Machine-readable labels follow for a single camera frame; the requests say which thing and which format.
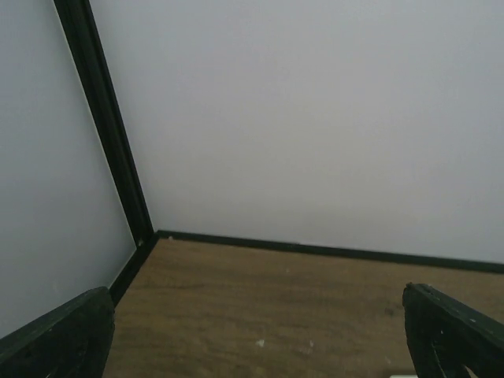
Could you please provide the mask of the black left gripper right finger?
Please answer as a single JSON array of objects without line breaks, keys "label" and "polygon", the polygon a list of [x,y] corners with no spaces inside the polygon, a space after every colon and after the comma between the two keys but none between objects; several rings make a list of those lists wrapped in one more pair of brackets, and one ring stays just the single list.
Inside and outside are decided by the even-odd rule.
[{"label": "black left gripper right finger", "polygon": [[417,376],[503,376],[502,323],[424,283],[408,283],[402,305]]}]

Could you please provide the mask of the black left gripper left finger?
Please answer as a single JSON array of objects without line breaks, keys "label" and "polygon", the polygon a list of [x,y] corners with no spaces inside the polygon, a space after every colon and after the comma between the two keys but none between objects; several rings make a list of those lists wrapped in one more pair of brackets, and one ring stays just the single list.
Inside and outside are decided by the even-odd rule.
[{"label": "black left gripper left finger", "polygon": [[114,313],[107,287],[76,296],[1,339],[1,376],[103,376]]}]

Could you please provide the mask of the black rear base frame rail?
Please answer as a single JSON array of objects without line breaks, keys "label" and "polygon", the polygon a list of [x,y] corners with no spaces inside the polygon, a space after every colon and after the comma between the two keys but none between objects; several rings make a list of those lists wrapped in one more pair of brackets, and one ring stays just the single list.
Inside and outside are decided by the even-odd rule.
[{"label": "black rear base frame rail", "polygon": [[208,243],[223,246],[244,247],[298,254],[312,254],[335,258],[350,258],[367,261],[382,261],[394,264],[429,266],[444,269],[456,269],[471,272],[503,274],[503,263],[470,261],[453,258],[425,257],[389,252],[355,250],[329,246],[314,246],[302,243],[283,243],[268,240],[234,238],[219,235],[206,235],[190,232],[158,230],[160,239],[176,239],[194,243]]}]

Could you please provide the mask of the black base frame rail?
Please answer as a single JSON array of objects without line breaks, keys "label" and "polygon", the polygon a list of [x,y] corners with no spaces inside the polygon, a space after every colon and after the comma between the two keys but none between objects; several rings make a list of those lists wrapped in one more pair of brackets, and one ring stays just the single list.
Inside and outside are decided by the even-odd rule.
[{"label": "black base frame rail", "polygon": [[470,261],[453,258],[425,257],[389,252],[355,250],[329,246],[314,246],[302,243],[283,243],[268,240],[234,238],[219,235],[206,235],[190,232],[158,230],[160,239],[176,239],[194,243],[208,243],[223,246],[244,247],[298,254],[312,254],[335,258],[350,258],[367,261],[382,261],[394,264],[429,266],[444,269],[456,269],[471,272],[503,274],[503,263]]},{"label": "black base frame rail", "polygon": [[143,267],[143,264],[158,243],[158,240],[159,234],[155,232],[146,242],[139,245],[117,278],[112,282],[109,292],[115,306],[119,304],[129,289],[139,270]]}]

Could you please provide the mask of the black left base frame rail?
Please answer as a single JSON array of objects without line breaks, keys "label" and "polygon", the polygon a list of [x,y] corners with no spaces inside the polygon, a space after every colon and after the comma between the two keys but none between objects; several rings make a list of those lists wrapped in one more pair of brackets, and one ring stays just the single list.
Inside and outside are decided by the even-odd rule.
[{"label": "black left base frame rail", "polygon": [[155,232],[146,242],[139,245],[117,278],[112,282],[109,292],[115,306],[119,304],[129,289],[139,270],[143,267],[143,264],[158,243],[158,240],[159,234]]}]

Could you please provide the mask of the black left corner frame post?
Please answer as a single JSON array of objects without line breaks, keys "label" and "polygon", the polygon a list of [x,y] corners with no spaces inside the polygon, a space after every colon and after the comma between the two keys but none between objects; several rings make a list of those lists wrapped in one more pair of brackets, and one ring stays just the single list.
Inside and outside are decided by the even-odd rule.
[{"label": "black left corner frame post", "polygon": [[54,4],[135,245],[141,247],[154,229],[91,4],[66,0]]}]

